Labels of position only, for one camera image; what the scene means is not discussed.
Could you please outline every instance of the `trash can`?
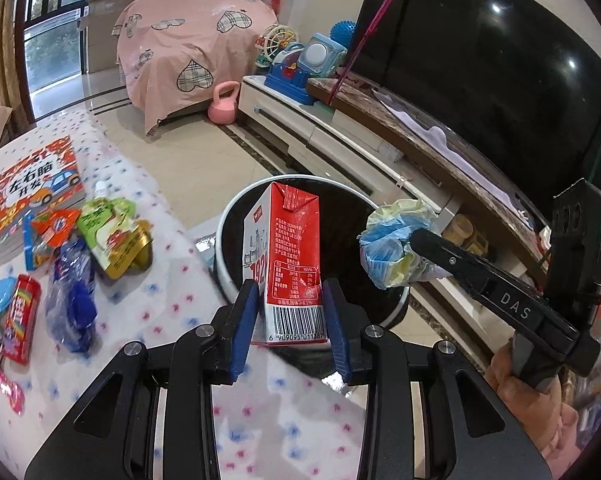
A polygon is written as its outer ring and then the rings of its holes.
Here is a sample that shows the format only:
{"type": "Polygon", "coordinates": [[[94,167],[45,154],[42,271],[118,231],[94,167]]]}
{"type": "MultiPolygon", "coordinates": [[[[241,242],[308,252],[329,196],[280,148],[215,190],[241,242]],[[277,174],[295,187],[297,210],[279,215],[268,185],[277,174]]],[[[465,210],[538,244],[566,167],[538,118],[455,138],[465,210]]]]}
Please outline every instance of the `trash can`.
{"type": "MultiPolygon", "coordinates": [[[[338,278],[347,301],[362,306],[371,323],[386,328],[394,326],[404,315],[408,289],[379,290],[360,265],[357,237],[365,230],[367,218],[376,205],[362,193],[319,176],[270,177],[247,187],[229,203],[220,218],[215,246],[215,274],[228,300],[236,300],[243,283],[245,217],[272,182],[288,184],[319,198],[321,280],[338,278]]],[[[329,347],[274,348],[308,375],[324,378],[335,371],[329,347]]]]}

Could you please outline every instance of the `tablecloth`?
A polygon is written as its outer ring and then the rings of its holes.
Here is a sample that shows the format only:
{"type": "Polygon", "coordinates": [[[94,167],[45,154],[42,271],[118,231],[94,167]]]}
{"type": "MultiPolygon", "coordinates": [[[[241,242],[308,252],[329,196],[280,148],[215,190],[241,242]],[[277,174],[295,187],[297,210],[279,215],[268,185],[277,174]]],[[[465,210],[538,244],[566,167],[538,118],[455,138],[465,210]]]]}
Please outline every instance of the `tablecloth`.
{"type": "MultiPolygon", "coordinates": [[[[5,364],[25,393],[17,416],[0,391],[0,459],[17,478],[104,365],[130,340],[149,348],[173,342],[212,320],[224,302],[156,181],[106,139],[86,111],[55,116],[0,150],[0,172],[57,137],[69,134],[88,193],[97,180],[111,196],[138,205],[152,224],[154,264],[112,286],[98,281],[98,340],[86,355],[70,354],[49,336],[37,313],[29,366],[5,364]]],[[[204,186],[201,175],[200,185],[204,186]]],[[[24,257],[0,266],[0,279],[24,271],[24,257]]],[[[33,274],[43,287],[44,272],[33,274]]],[[[223,479],[353,480],[362,445],[364,410],[267,349],[251,348],[232,387],[213,390],[218,459],[223,479]]],[[[162,416],[156,428],[154,478],[162,478],[162,416]]]]}

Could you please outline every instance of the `blue plastic bag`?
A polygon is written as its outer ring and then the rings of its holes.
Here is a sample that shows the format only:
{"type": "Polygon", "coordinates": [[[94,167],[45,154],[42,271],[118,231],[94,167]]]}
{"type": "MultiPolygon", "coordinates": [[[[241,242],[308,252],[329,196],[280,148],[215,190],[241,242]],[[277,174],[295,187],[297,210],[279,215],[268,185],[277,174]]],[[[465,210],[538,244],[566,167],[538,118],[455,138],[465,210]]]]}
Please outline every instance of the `blue plastic bag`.
{"type": "Polygon", "coordinates": [[[87,244],[73,238],[60,247],[45,300],[47,327],[70,352],[87,352],[96,336],[94,266],[87,244]]]}
{"type": "Polygon", "coordinates": [[[360,235],[360,263],[381,290],[445,278],[450,273],[411,250],[411,233],[420,228],[436,234],[435,214],[420,200],[398,200],[376,209],[360,235]]]}

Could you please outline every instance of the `pink kettlebell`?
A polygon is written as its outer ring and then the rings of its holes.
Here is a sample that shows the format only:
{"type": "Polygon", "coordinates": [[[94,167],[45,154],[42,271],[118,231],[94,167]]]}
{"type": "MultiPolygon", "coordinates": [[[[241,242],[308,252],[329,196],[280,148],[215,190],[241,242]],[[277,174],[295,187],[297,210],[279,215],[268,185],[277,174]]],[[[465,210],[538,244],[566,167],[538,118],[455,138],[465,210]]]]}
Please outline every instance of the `pink kettlebell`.
{"type": "Polygon", "coordinates": [[[238,81],[227,81],[221,83],[214,89],[214,100],[207,110],[210,121],[214,124],[231,124],[236,120],[238,112],[238,91],[240,83],[238,81]],[[233,88],[234,91],[228,97],[220,97],[220,93],[233,88]]]}

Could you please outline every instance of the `red milk carton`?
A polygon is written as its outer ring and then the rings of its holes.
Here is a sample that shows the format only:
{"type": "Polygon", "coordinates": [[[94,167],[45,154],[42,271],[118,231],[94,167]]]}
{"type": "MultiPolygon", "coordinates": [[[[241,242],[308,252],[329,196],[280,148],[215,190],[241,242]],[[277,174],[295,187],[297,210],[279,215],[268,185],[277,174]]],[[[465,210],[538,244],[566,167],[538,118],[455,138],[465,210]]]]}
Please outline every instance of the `red milk carton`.
{"type": "Polygon", "coordinates": [[[267,345],[324,343],[320,292],[318,197],[272,183],[245,218],[243,279],[263,294],[264,327],[254,341],[267,345]]]}

